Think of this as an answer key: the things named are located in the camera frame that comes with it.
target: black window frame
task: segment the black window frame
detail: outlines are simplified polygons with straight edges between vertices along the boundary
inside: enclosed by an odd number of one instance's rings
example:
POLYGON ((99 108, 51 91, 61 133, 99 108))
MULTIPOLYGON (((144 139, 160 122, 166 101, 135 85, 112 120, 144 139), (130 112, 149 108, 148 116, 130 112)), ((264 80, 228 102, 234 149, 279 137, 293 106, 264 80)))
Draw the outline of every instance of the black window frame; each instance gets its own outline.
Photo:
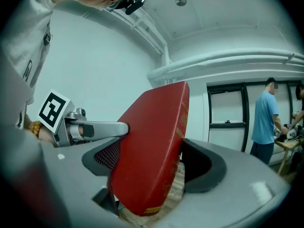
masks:
MULTIPOLYGON (((286 80, 286 81, 277 81, 278 84, 286 84, 287 85, 287 93, 289 99, 289 109, 290 109, 290 116, 289 116, 289 123, 292 120, 292 113, 294 112, 293 106, 293 99, 292 99, 292 92, 291 88, 293 86, 297 86, 300 83, 300 80, 286 80)), ((245 152, 246 145, 248 141, 248 134, 249 134, 249 99, 248 99, 248 92, 247 86, 259 86, 265 85, 266 82, 243 82, 238 84, 229 84, 229 85, 217 85, 217 86, 207 86, 208 92, 208 101, 209 101, 209 132, 210 129, 213 128, 221 128, 221 129, 228 129, 228 128, 244 128, 244 139, 242 145, 242 152, 245 152), (242 94, 242 106, 243 106, 243 123, 212 123, 212 104, 211 104, 211 95, 214 94, 222 94, 226 92, 235 92, 241 91, 242 94)))

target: wooden table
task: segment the wooden table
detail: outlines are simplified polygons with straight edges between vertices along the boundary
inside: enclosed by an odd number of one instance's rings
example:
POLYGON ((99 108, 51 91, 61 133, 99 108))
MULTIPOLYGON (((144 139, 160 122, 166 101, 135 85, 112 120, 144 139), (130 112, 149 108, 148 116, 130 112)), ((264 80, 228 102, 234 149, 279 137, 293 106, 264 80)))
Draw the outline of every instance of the wooden table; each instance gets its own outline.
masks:
POLYGON ((290 150, 294 150, 296 147, 304 144, 304 137, 300 138, 300 140, 292 140, 292 141, 288 141, 288 142, 275 141, 275 144, 279 145, 280 147, 282 147, 285 150, 284 158, 282 160, 279 171, 277 172, 278 174, 280 174, 282 169, 285 166, 285 163, 286 163, 286 160, 287 160, 287 157, 288 157, 288 152, 290 150))

